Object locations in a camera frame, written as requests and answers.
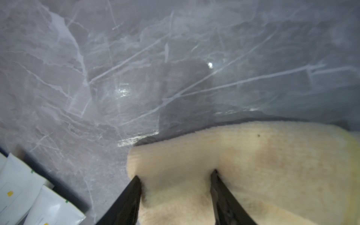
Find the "yellow microfibre cloth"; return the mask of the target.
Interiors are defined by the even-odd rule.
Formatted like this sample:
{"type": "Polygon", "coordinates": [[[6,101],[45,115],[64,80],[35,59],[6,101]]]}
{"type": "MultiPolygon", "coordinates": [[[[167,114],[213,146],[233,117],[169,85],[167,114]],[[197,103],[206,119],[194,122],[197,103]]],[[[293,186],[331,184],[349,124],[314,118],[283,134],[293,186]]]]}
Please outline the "yellow microfibre cloth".
{"type": "Polygon", "coordinates": [[[360,134],[335,125],[255,121],[133,147],[142,225],[213,225],[211,173],[259,225],[357,225],[360,134]]]}

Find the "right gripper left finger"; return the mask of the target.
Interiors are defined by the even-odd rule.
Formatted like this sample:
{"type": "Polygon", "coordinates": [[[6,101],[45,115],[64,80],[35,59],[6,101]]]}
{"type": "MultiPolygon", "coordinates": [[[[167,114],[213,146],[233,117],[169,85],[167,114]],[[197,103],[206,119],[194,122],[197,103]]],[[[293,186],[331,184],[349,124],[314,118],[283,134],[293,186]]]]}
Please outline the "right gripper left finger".
{"type": "Polygon", "coordinates": [[[136,225],[142,184],[135,176],[96,225],[136,225]]]}

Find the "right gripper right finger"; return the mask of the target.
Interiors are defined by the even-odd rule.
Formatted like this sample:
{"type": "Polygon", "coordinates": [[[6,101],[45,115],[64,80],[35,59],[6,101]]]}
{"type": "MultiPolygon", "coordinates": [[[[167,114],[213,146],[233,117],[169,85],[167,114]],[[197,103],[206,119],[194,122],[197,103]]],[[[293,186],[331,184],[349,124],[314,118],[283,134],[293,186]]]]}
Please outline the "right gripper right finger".
{"type": "Polygon", "coordinates": [[[211,174],[211,197],[216,225],[257,225],[226,187],[217,170],[211,174]]]}

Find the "dark blue cap tube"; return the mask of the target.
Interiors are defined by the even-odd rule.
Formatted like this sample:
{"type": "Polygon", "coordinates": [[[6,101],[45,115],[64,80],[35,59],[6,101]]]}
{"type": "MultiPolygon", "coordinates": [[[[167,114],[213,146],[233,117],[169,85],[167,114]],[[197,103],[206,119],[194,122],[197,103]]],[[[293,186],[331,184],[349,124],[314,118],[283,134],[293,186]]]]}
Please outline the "dark blue cap tube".
{"type": "Polygon", "coordinates": [[[78,225],[86,216],[70,201],[42,186],[24,225],[78,225]]]}

